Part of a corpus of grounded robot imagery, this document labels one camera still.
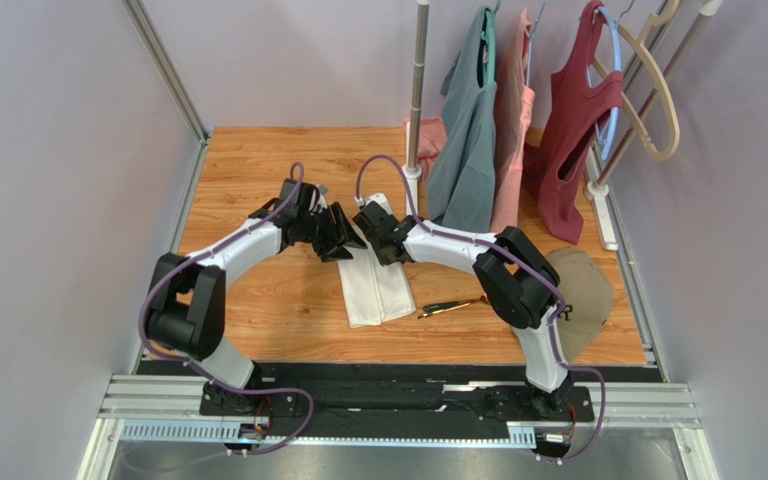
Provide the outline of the white cloth napkin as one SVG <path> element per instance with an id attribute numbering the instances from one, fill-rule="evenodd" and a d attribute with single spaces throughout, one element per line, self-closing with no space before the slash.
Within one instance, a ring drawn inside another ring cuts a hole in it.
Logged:
<path id="1" fill-rule="evenodd" d="M 382 266 L 361 230 L 353 229 L 366 248 L 348 247 L 353 258 L 337 261 L 349 327 L 380 326 L 413 314 L 416 304 L 403 266 Z"/>

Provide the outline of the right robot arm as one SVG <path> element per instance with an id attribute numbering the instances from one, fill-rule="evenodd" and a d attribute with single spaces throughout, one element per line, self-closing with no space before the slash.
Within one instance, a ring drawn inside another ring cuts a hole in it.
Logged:
<path id="1" fill-rule="evenodd" d="M 360 202 L 353 221 L 383 266 L 430 263 L 473 275 L 516 335 L 537 400 L 553 410 L 567 404 L 573 382 L 553 327 L 567 301 L 556 269 L 523 231 L 469 233 L 414 215 L 399 221 L 370 197 Z"/>

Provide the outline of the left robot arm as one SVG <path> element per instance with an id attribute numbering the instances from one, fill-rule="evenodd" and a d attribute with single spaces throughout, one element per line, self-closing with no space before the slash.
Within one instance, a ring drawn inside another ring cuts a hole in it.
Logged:
<path id="1" fill-rule="evenodd" d="M 227 291 L 297 243 L 310 245 L 324 263 L 350 260 L 365 247 L 339 203 L 326 204 L 315 185 L 287 179 L 277 197 L 221 240 L 187 256 L 162 255 L 139 313 L 146 350 L 191 366 L 225 391 L 257 393 L 255 362 L 225 336 Z"/>

